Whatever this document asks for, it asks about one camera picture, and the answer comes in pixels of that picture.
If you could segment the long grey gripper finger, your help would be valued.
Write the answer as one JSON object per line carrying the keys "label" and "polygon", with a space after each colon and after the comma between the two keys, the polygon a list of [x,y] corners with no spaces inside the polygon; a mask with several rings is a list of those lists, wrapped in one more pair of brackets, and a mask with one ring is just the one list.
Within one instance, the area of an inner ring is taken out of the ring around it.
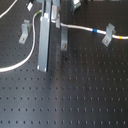
{"label": "long grey gripper finger", "polygon": [[52,4],[51,0],[42,0],[38,69],[43,72],[47,71],[50,21],[51,21],[51,4]]}

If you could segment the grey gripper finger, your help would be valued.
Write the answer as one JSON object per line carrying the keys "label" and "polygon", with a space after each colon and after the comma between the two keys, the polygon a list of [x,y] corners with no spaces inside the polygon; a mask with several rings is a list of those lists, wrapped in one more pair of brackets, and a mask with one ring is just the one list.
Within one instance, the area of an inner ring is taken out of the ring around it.
{"label": "grey gripper finger", "polygon": [[68,46],[68,28],[61,28],[61,51],[67,51]]}

